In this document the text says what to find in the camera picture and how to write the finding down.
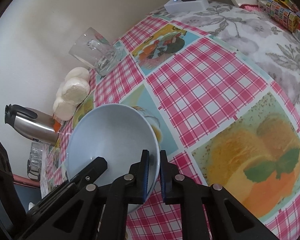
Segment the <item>white power strip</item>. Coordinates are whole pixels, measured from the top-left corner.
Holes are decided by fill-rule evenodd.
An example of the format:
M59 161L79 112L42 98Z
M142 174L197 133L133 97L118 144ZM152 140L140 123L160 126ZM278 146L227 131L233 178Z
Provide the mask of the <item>white power strip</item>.
M164 8L169 14L176 14L179 12L204 11L208 6L208 0L186 2L183 2L182 0L170 0L164 5Z

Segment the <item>orange snack packet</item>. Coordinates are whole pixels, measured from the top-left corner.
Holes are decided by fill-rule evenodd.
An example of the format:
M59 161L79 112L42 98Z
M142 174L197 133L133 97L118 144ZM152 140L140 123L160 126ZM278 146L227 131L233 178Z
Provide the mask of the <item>orange snack packet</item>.
M53 117L53 129L57 133L61 130L61 127L64 124L64 121L58 118L55 114L52 116Z

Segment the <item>clear drinking glass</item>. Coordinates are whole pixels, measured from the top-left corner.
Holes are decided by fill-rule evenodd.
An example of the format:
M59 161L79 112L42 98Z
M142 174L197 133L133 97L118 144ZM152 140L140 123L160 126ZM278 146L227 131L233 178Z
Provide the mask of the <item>clear drinking glass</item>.
M49 144L33 141L30 148L30 163L41 166L44 153L47 153Z

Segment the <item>stainless steel thermos jug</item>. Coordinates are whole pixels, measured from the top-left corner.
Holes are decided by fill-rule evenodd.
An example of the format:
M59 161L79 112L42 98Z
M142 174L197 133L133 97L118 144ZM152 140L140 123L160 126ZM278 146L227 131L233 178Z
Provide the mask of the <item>stainless steel thermos jug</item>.
M52 116L20 105L6 105L5 123L32 141L55 145L59 136L53 129Z

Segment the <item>bag of white buns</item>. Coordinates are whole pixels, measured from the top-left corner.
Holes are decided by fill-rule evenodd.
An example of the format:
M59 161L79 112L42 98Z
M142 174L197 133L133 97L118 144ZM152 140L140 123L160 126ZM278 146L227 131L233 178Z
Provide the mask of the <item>bag of white buns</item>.
M90 93L90 73L83 67L76 67L66 75L56 93L53 103L53 117L62 121L70 120L79 104Z

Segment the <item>pink checkered tablecloth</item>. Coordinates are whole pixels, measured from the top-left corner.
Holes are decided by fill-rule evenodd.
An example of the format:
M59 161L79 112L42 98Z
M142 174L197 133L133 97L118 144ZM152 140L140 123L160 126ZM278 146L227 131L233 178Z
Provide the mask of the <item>pink checkered tablecloth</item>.
M115 42L121 63L90 71L90 95L43 157L42 195L64 182L78 122L106 103L134 107L180 171L226 187L279 239L300 237L300 42L266 13L150 13Z

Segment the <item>clear glass mug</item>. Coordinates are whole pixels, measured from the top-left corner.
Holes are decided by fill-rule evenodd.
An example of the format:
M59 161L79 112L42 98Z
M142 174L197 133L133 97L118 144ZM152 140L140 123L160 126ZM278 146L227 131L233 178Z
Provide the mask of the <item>clear glass mug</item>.
M106 76L121 61L122 53L93 28L87 29L74 43L69 54L98 75Z

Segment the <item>light blue floral bowl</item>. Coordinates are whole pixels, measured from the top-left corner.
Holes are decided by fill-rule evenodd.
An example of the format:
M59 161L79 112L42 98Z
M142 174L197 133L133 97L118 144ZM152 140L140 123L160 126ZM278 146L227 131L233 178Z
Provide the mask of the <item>light blue floral bowl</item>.
M118 103L102 105L86 114L70 135L66 174L72 179L95 158L102 157L108 168L95 184L107 185L127 174L130 166L141 160L143 150L149 151L149 197L160 168L159 144L152 127L132 107Z

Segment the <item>colourful candy tube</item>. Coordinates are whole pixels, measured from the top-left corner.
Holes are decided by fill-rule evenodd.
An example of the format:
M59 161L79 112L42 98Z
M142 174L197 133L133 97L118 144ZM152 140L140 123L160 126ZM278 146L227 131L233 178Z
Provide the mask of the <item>colourful candy tube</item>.
M292 33L296 30L300 31L300 17L290 9L281 6L276 1L266 1L266 13Z

